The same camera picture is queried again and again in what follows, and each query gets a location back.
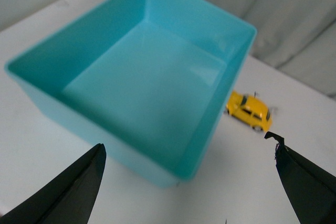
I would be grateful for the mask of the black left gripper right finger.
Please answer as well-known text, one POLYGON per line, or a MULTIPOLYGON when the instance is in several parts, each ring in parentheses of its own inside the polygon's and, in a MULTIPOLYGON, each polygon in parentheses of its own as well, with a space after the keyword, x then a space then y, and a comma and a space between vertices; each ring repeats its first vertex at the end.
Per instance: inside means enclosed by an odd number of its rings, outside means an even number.
POLYGON ((335 176, 285 145, 273 132, 264 138, 278 141, 276 169, 300 223, 335 223, 335 176))

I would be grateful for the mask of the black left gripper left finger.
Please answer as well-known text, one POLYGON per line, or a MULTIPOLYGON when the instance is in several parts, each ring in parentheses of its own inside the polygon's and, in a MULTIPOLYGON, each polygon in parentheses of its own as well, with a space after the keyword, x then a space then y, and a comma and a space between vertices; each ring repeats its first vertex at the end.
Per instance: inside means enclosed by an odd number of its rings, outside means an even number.
POLYGON ((88 223, 103 178, 106 149, 97 144, 20 205, 1 223, 88 223))

